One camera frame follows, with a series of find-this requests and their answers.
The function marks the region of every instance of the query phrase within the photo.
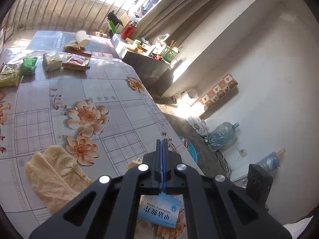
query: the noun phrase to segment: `towel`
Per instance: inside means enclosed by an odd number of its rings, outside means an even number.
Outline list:
[[[36,152],[25,164],[25,171],[34,192],[52,214],[93,183],[61,146]]]

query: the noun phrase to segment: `red bottle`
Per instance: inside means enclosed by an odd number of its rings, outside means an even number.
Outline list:
[[[137,26],[138,23],[135,21],[131,21],[130,23],[128,23],[125,26],[123,33],[121,34],[121,38],[126,40],[127,37],[131,37]]]

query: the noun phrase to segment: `paper cup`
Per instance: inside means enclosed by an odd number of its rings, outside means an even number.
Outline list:
[[[85,30],[79,30],[75,34],[75,40],[80,45],[80,47],[85,47],[87,44],[89,44],[89,35],[87,35]]]

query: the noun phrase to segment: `white wall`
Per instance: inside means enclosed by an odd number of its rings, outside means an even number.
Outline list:
[[[279,0],[225,0],[181,44],[182,64],[163,94],[194,88]]]
[[[313,33],[279,4],[212,72],[215,78],[230,72],[238,81],[238,93],[206,120],[211,129],[239,122],[237,141],[221,149],[231,168],[287,150],[267,200],[282,224],[319,203],[318,64]]]

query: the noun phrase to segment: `green snack package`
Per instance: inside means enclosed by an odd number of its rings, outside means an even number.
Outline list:
[[[35,74],[35,63],[37,62],[37,57],[24,58],[21,64],[21,74],[22,75],[32,75]]]

